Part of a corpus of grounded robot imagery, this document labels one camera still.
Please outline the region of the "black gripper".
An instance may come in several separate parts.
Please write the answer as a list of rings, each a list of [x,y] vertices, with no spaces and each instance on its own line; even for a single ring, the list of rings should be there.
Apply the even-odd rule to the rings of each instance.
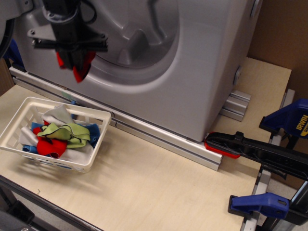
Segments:
[[[28,30],[27,36],[34,48],[56,50],[59,67],[77,74],[89,72],[92,51],[108,51],[106,35],[78,20],[49,20],[46,25]],[[74,51],[73,60],[68,51]]]

